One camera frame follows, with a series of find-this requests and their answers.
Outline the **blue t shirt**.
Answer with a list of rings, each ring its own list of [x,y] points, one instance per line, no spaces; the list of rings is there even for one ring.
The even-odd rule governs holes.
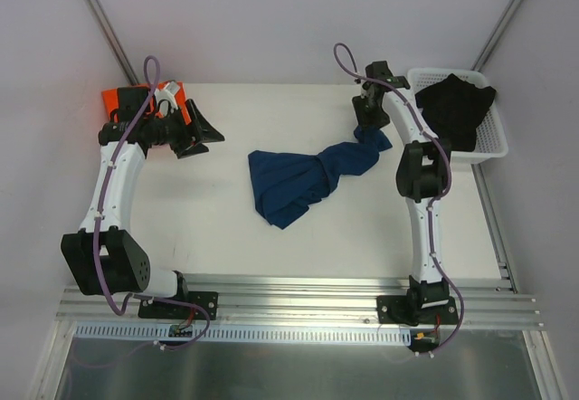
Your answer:
[[[381,129],[354,130],[355,141],[329,146],[316,155],[254,150],[248,155],[254,206],[281,230],[329,197],[342,176],[361,176],[393,147]]]

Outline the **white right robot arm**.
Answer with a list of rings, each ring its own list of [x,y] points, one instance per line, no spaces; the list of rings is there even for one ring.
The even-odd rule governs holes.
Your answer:
[[[386,61],[365,67],[361,92],[352,99],[364,129],[392,123],[403,142],[395,183],[411,222],[413,267],[405,295],[389,298],[386,315],[398,324],[433,323],[451,303],[450,284],[441,266],[440,201],[451,187],[451,145],[429,128],[404,76]]]

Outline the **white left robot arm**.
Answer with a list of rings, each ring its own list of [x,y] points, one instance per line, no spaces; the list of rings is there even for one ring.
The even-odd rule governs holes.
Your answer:
[[[137,181],[151,148],[167,146],[182,159],[208,152],[209,144],[224,137],[187,98],[180,81],[155,90],[145,85],[105,90],[102,98],[109,119],[98,134],[97,183],[79,231],[62,237],[62,254],[82,294],[158,298],[168,316],[180,317],[190,305],[183,274],[153,267],[130,233]]]

